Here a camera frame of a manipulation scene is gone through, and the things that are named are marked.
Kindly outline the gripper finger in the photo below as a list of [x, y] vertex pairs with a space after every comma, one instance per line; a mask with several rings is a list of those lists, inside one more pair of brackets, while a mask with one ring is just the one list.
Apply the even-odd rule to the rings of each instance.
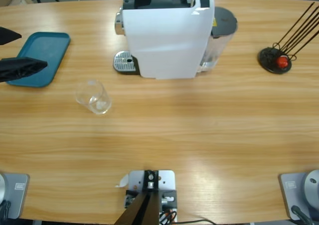
[[22, 38], [21, 34], [5, 27], [0, 27], [0, 45], [5, 45], [20, 38]]
[[48, 66], [46, 61], [14, 57], [0, 60], [0, 81], [7, 82], [32, 76]]

